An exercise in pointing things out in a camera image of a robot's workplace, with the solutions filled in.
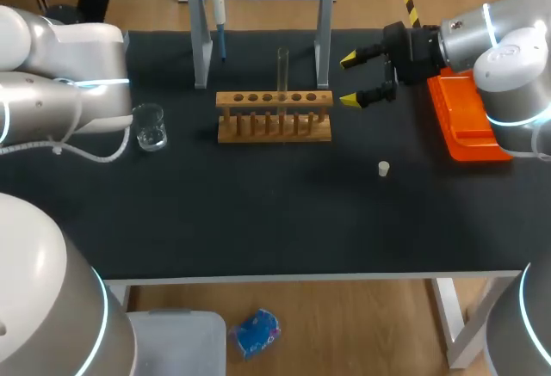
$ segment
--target black tabletop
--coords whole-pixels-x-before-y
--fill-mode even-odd
[[[338,65],[380,37],[333,32],[336,99],[382,79],[378,61]],[[454,162],[423,85],[366,110],[337,102],[331,143],[218,145],[215,92],[274,89],[279,46],[289,88],[315,89],[312,33],[229,33],[206,90],[187,34],[132,34],[133,103],[163,106],[167,147],[144,153],[133,138],[112,164],[18,152],[0,158],[0,192],[53,217],[105,279],[511,270],[548,249],[551,167]],[[108,155],[120,139],[71,142]]]

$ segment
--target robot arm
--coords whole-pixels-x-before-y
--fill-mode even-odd
[[[444,20],[440,27],[406,30],[398,22],[383,29],[383,41],[356,49],[343,68],[384,55],[395,69],[394,84],[422,83],[449,66],[474,69],[474,80],[499,146],[516,157],[551,154],[551,75],[548,25],[551,0],[500,0]],[[367,107],[392,100],[395,88],[346,96],[344,103]]]
[[[121,31],[0,6],[0,145],[132,123]]]

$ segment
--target cable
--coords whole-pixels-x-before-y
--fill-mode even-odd
[[[538,151],[537,141],[540,138],[540,131],[542,130],[542,126],[547,124],[550,119],[551,118],[547,116],[545,118],[539,119],[536,122],[534,122],[534,130],[532,131],[532,140],[530,142],[532,145],[532,152],[534,152],[536,157],[538,157],[539,159],[541,159],[546,163],[551,163],[551,156]]]
[[[33,148],[53,148],[56,151],[57,148],[61,148],[67,151],[70,151],[74,154],[80,155],[81,157],[87,158],[90,161],[96,163],[112,163],[115,159],[122,155],[122,152],[127,148],[128,140],[130,139],[130,126],[127,126],[124,129],[124,136],[122,138],[122,143],[119,149],[112,155],[108,157],[98,157],[96,155],[90,154],[89,152],[83,151],[76,146],[69,145],[66,143],[60,143],[55,141],[36,141],[36,142],[27,142],[26,144],[6,146],[0,148],[0,156],[10,154],[12,152],[31,150]]]

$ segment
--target wooden floor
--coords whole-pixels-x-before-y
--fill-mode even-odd
[[[77,0],[50,0],[72,3]],[[414,0],[423,24],[492,0]],[[0,0],[36,11],[34,0]],[[229,29],[314,28],[317,3],[289,0],[229,0]],[[403,0],[338,0],[334,28],[381,28],[408,16]],[[108,22],[123,29],[185,30],[189,14],[176,0],[111,0]],[[456,280],[461,304],[472,301],[482,280]],[[257,308],[281,321],[282,337],[267,351],[242,362],[228,348],[229,376],[451,374],[443,352],[432,291],[423,280],[219,284],[142,287],[136,310],[187,307],[216,311],[228,327]],[[487,376],[482,357],[464,376]]]

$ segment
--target orange plastic block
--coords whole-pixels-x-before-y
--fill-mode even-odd
[[[499,148],[474,83],[473,73],[449,68],[427,80],[449,154],[456,161],[508,161]]]

